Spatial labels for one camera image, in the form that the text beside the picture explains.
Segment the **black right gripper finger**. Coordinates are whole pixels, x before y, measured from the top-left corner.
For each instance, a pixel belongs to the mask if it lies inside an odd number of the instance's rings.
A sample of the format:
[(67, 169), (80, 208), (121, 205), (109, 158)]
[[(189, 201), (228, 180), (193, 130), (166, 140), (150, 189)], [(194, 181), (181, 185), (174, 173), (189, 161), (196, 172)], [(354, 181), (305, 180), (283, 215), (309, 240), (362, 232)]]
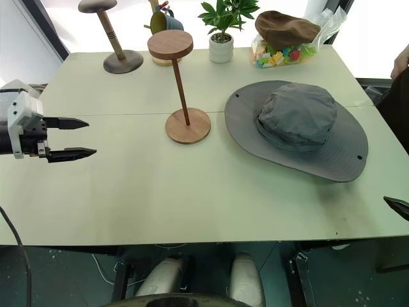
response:
[(409, 204), (406, 201), (391, 198), (388, 196), (383, 197), (386, 204), (403, 219), (409, 221)]

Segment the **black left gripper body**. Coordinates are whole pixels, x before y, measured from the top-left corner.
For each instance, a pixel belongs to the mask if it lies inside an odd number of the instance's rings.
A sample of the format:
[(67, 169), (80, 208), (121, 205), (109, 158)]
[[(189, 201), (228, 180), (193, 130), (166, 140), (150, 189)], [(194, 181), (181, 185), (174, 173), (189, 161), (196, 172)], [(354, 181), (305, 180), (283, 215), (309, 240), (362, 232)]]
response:
[(20, 135), (20, 146), (24, 155), (46, 158), (49, 155), (47, 122), (49, 117), (42, 118), (31, 128), (25, 128)]

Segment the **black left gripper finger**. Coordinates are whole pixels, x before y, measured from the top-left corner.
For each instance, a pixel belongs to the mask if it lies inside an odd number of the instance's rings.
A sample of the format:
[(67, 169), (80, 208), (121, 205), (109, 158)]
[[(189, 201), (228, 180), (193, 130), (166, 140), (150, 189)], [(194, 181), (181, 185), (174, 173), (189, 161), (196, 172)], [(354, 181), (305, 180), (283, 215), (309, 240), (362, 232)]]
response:
[(45, 122), (47, 128), (56, 128), (60, 130), (74, 130), (83, 127), (89, 127), (89, 123), (76, 119), (67, 117), (43, 117), (42, 120)]
[(83, 159), (95, 154), (97, 150), (83, 147), (65, 148), (64, 150), (49, 151), (46, 159), (49, 163), (70, 162)]

